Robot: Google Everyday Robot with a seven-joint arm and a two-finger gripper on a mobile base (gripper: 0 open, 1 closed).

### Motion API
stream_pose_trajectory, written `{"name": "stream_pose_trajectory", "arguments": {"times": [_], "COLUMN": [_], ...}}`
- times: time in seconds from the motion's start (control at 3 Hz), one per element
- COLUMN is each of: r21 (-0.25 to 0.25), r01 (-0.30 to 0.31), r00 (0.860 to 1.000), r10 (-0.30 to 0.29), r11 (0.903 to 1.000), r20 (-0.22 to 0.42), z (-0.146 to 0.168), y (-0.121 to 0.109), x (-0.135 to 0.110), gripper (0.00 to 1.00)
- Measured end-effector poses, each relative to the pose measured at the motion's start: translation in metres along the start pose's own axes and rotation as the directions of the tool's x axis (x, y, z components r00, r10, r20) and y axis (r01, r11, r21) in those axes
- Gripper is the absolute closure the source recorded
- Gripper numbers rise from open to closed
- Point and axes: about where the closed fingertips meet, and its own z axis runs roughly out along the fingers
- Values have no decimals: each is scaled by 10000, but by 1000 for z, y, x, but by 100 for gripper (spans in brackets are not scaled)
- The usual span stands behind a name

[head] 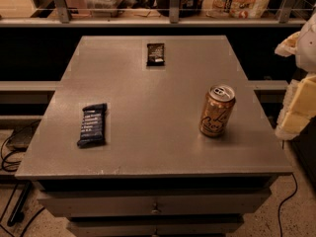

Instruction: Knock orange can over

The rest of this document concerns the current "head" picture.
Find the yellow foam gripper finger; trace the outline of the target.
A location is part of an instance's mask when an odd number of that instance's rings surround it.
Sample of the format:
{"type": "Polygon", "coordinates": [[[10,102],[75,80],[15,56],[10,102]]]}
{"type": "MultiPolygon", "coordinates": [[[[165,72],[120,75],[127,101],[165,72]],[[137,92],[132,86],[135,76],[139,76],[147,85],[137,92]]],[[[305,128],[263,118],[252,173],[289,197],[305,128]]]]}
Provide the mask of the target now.
{"type": "Polygon", "coordinates": [[[276,121],[276,136],[291,140],[316,117],[316,75],[291,80],[276,121]]]}
{"type": "Polygon", "coordinates": [[[283,40],[275,49],[275,54],[283,57],[289,57],[297,53],[297,41],[300,32],[295,32],[294,34],[283,40]]]}

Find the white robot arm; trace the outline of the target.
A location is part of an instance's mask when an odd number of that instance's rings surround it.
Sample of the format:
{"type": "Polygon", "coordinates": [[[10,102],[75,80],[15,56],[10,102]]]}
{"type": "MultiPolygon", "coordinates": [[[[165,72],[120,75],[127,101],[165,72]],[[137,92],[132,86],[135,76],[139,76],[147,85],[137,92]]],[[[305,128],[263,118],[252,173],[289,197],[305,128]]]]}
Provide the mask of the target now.
{"type": "Polygon", "coordinates": [[[288,84],[276,121],[276,136],[291,140],[316,117],[316,15],[280,43],[275,54],[294,55],[296,66],[307,73],[303,79],[292,79],[288,84]]]}

